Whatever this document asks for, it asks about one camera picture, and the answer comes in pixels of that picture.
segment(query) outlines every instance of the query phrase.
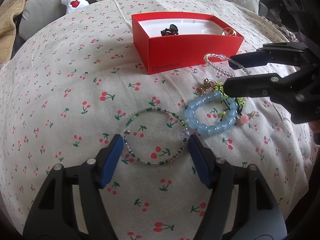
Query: blue bead bracelet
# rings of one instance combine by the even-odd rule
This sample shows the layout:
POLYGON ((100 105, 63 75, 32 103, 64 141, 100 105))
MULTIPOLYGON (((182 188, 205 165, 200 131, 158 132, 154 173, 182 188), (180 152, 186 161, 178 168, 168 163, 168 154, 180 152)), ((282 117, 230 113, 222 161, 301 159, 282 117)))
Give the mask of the blue bead bracelet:
POLYGON ((203 94, 202 96, 192 100, 188 103, 188 107, 184 112, 184 116, 189 119, 188 125, 191 129, 197 129, 198 134, 204 135, 207 134, 209 136, 213 136, 218 133, 222 133, 231 128, 231 126, 236 122, 236 118, 238 115, 237 112, 238 104, 235 98, 224 98, 224 95, 219 91, 215 90, 214 92, 210 92, 208 94, 203 94), (200 123, 197 118, 195 118, 195 111, 204 106, 204 104, 208 102, 214 102, 222 98, 226 100, 229 104, 230 111, 227 113, 228 116, 222 121, 218 122, 215 125, 207 126, 204 123, 200 123))

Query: oneplus box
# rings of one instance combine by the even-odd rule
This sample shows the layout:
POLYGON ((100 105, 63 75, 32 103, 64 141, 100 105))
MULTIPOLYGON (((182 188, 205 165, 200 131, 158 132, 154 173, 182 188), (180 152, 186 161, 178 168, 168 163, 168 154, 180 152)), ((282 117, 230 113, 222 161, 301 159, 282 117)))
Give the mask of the oneplus box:
POLYGON ((189 12, 152 12, 132 15, 133 43, 148 74, 205 64, 207 53, 235 55, 244 40, 222 35, 230 27, 219 18, 189 12), (161 31, 174 24, 178 35, 161 36, 161 31))

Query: beige towel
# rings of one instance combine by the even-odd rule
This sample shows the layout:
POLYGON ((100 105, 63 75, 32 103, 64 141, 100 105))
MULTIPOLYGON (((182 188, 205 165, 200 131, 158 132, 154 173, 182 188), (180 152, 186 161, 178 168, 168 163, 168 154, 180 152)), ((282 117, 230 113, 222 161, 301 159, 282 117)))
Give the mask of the beige towel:
POLYGON ((9 0, 0 7, 0 68, 10 60, 16 26, 13 18, 21 14, 26 0, 9 0))

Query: pink round bead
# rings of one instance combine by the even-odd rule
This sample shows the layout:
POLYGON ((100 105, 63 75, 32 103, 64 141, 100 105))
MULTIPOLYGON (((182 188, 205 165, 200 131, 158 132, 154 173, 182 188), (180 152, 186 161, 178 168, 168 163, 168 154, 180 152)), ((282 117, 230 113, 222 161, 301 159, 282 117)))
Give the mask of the pink round bead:
POLYGON ((249 122, 249 117, 248 117, 246 114, 242 115, 242 116, 240 117, 240 122, 241 122, 242 124, 248 123, 248 122, 249 122))

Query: bedsheet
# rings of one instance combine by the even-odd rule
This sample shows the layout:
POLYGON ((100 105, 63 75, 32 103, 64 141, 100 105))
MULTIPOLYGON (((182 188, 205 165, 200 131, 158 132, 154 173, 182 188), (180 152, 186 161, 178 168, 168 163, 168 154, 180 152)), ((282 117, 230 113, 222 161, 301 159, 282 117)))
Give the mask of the bedsheet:
MULTIPOLYGON (((224 81, 206 65, 147 75, 132 41, 131 14, 153 11, 213 14, 244 37, 239 53, 266 42, 287 41, 268 22, 222 0, 107 0, 70 13, 30 38, 0 71, 0 191, 17 229, 56 163, 79 165, 106 147, 138 111, 158 106, 183 117, 205 78, 224 81)), ((229 69, 226 62, 220 66, 229 69)), ((236 76, 242 71, 232 71, 236 76)), ((268 64, 252 74, 291 66, 268 64)), ((222 110, 207 104, 201 122, 215 123, 222 110)), ((256 164, 286 218, 308 190, 318 151, 308 125, 294 125, 289 113, 268 98, 246 98, 246 125, 201 141, 232 165, 256 164)), ((131 149, 147 161, 161 161, 181 146, 181 126, 166 114, 145 113, 130 124, 131 149)), ((226 231, 232 227, 237 187, 226 231)), ((202 185, 187 149, 172 163, 146 166, 124 148, 112 181, 101 196, 119 239, 192 239, 211 191, 202 185)), ((79 192, 75 207, 81 231, 79 192)))

